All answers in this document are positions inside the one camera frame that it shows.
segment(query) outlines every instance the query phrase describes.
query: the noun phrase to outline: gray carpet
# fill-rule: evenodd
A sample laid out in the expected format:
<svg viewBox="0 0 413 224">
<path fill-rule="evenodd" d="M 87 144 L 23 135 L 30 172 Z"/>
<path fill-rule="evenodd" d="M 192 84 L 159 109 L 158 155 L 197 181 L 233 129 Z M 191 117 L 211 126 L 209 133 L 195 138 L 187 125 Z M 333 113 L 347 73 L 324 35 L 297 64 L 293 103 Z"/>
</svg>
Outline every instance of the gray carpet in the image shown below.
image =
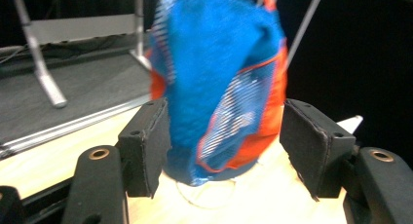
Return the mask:
<svg viewBox="0 0 413 224">
<path fill-rule="evenodd" d="M 123 48 L 116 53 L 94 52 L 87 58 L 50 65 L 50 71 L 68 100 L 55 109 L 31 72 L 0 79 L 0 142 L 96 113 L 148 94 L 149 74 Z"/>
</svg>

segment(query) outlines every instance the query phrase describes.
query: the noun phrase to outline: backpack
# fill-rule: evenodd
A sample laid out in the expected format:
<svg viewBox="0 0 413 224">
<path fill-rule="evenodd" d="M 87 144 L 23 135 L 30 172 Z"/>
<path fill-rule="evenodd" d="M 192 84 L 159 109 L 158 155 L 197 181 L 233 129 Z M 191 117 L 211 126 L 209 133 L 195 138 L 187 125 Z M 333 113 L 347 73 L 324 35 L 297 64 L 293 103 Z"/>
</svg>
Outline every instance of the backpack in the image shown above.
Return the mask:
<svg viewBox="0 0 413 224">
<path fill-rule="evenodd" d="M 254 163 L 281 130 L 286 46 L 275 0 L 160 0 L 150 87 L 169 102 L 164 171 L 199 186 Z"/>
</svg>

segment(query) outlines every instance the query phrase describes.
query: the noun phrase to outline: metal frame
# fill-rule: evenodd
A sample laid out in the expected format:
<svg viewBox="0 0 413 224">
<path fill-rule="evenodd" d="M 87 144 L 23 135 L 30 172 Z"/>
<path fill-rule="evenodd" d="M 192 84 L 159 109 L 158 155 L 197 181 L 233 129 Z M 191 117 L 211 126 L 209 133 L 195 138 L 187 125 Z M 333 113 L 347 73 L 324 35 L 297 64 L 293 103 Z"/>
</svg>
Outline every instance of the metal frame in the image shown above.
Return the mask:
<svg viewBox="0 0 413 224">
<path fill-rule="evenodd" d="M 306 30 L 310 24 L 311 19 L 313 18 L 314 13 L 316 12 L 317 7 L 319 6 L 319 2 L 321 0 L 312 0 L 310 6 L 304 16 L 303 20 L 301 21 L 300 27 L 298 28 L 298 32 L 295 35 L 294 40 L 292 41 L 291 48 L 288 52 L 287 64 L 286 68 L 288 69 L 289 64 L 291 63 L 292 59 L 294 58 L 295 52 L 297 52 L 298 46 L 301 43 L 301 40 L 306 33 Z"/>
<path fill-rule="evenodd" d="M 67 100 L 47 68 L 39 46 L 41 44 L 96 36 L 135 33 L 136 49 L 131 54 L 144 68 L 149 69 L 151 66 L 148 59 L 143 55 L 143 0 L 135 0 L 134 15 L 34 21 L 30 20 L 24 1 L 14 1 L 27 45 L 33 56 L 34 73 L 55 108 L 66 106 Z"/>
<path fill-rule="evenodd" d="M 99 111 L 97 113 L 82 117 L 80 119 L 76 119 L 50 129 L 39 131 L 28 136 L 15 139 L 13 141 L 6 142 L 0 146 L 0 161 L 8 157 L 12 157 L 21 152 L 24 152 L 42 143 L 48 142 L 57 137 L 61 137 L 74 131 L 78 131 L 80 129 L 91 126 L 95 123 L 109 119 L 117 114 L 134 109 L 138 106 L 141 106 L 149 100 L 150 97 L 149 94 L 147 94 L 136 99 L 133 99 L 131 101 L 128 101 L 124 104 L 120 104 L 112 108 Z"/>
</svg>

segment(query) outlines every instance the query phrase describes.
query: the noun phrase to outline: bolt hole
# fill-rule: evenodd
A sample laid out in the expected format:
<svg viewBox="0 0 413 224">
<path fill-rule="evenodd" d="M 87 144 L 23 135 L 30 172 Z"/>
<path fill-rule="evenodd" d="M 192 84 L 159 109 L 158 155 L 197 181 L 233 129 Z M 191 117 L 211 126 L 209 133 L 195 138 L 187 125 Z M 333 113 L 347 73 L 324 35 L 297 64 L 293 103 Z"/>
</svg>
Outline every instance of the bolt hole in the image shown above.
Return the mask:
<svg viewBox="0 0 413 224">
<path fill-rule="evenodd" d="M 379 150 L 371 150 L 370 155 L 373 158 L 375 158 L 379 161 L 382 161 L 382 162 L 389 163 L 389 162 L 394 161 L 394 158 L 392 157 L 392 155 L 390 155 L 386 152 L 379 151 Z"/>
<path fill-rule="evenodd" d="M 93 214 L 90 215 L 86 220 L 83 222 L 83 224 L 98 224 L 100 223 L 101 217 L 98 214 Z"/>
<path fill-rule="evenodd" d="M 340 132 L 335 132 L 333 134 L 334 134 L 334 136 L 337 136 L 337 137 L 343 137 L 344 136 L 344 134 L 342 134 Z"/>
<path fill-rule="evenodd" d="M 107 149 L 96 149 L 90 155 L 91 160 L 99 160 L 109 155 L 109 150 Z"/>
<path fill-rule="evenodd" d="M 140 131 L 131 131 L 131 135 L 139 135 Z"/>
</svg>

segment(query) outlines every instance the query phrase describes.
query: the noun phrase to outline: wooden table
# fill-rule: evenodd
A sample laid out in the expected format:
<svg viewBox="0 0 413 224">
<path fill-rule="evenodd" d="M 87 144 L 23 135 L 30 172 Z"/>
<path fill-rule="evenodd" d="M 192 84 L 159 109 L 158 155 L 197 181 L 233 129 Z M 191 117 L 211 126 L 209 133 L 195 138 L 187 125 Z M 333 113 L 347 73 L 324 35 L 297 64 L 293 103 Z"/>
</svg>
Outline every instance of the wooden table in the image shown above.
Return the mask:
<svg viewBox="0 0 413 224">
<path fill-rule="evenodd" d="M 79 155 L 94 146 L 114 145 L 117 135 L 136 111 L 133 109 L 1 161 L 0 185 L 17 187 L 20 196 L 26 198 L 72 176 Z M 234 194 L 219 208 L 191 205 L 180 195 L 175 181 L 162 174 L 153 200 L 128 198 L 130 223 L 346 223 L 345 191 L 342 190 L 338 199 L 312 200 L 277 141 L 259 162 L 238 178 Z M 228 182 L 211 184 L 219 187 Z M 220 201 L 227 195 L 216 192 L 209 198 Z"/>
</svg>

